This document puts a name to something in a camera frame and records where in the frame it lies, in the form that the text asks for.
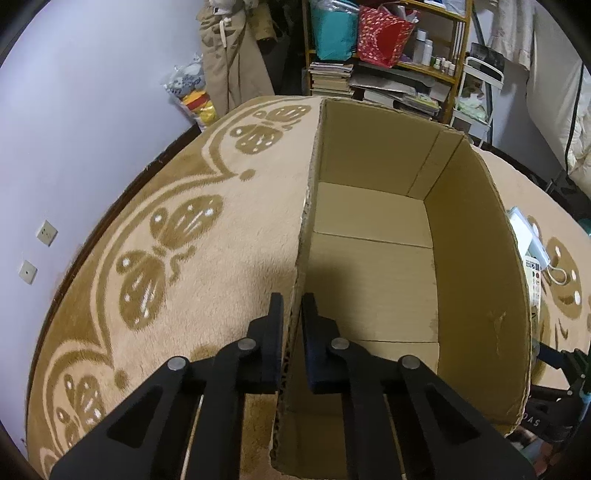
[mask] cardboard box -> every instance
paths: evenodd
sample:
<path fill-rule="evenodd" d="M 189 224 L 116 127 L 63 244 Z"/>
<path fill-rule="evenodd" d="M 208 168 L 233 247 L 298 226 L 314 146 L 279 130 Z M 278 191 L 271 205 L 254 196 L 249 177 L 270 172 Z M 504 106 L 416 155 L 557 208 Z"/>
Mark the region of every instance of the cardboard box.
<path fill-rule="evenodd" d="M 327 99 L 309 189 L 299 265 L 319 313 L 375 355 L 417 355 L 509 433 L 528 397 L 530 307 L 503 205 L 467 139 Z M 308 390 L 291 327 L 274 466 L 346 478 L 340 396 Z"/>

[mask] wall socket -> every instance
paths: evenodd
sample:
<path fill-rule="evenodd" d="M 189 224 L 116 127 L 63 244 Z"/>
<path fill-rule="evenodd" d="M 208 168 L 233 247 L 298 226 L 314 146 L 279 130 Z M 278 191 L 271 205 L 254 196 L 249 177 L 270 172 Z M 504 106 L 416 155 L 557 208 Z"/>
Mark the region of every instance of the wall socket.
<path fill-rule="evenodd" d="M 41 225 L 41 228 L 37 232 L 37 238 L 49 247 L 51 243 L 55 240 L 56 236 L 57 229 L 47 220 L 45 220 L 45 222 L 43 222 L 43 225 Z"/>
<path fill-rule="evenodd" d="M 37 275 L 37 267 L 28 260 L 25 260 L 22 263 L 21 271 L 18 273 L 18 276 L 31 285 L 33 280 L 35 280 L 35 275 Z"/>

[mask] wall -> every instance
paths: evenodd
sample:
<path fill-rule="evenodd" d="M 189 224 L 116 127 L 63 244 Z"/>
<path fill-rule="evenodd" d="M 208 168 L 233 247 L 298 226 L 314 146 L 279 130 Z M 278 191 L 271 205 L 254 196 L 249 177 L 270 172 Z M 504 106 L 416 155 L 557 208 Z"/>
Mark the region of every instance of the wall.
<path fill-rule="evenodd" d="M 160 86 L 203 0 L 51 0 L 0 69 L 0 420 L 24 451 L 31 359 L 57 285 L 133 178 L 189 126 Z M 43 220 L 58 229 L 47 248 Z M 33 285 L 18 276 L 26 258 Z"/>
<path fill-rule="evenodd" d="M 485 42 L 491 35 L 493 7 L 489 0 L 475 0 Z M 470 25 L 470 39 L 477 42 L 474 25 Z M 515 63 L 505 63 L 505 85 L 495 99 L 493 145 L 507 153 L 545 180 L 555 178 L 562 167 L 530 118 L 525 102 L 528 71 Z M 476 127 L 471 133 L 478 132 Z"/>

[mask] red gift bag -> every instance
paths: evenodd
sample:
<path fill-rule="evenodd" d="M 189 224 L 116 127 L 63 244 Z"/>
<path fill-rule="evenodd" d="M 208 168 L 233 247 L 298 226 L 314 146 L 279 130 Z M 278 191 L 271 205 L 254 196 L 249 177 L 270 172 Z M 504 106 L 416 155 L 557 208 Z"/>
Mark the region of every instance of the red gift bag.
<path fill-rule="evenodd" d="M 361 6 L 357 53 L 368 63 L 391 68 L 400 59 L 415 24 L 393 15 L 387 8 Z"/>

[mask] white bottle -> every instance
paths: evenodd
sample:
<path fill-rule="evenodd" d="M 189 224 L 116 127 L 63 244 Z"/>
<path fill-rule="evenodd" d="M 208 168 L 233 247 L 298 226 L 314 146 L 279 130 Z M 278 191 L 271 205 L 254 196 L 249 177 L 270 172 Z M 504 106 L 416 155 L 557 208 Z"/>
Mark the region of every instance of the white bottle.
<path fill-rule="evenodd" d="M 427 67 L 431 65 L 431 55 L 433 54 L 433 40 L 425 42 L 425 51 L 423 52 L 423 65 Z"/>
<path fill-rule="evenodd" d="M 424 30 L 417 30 L 417 39 L 414 43 L 413 63 L 420 64 L 423 61 L 423 54 L 425 53 L 425 42 L 427 40 L 427 32 Z"/>

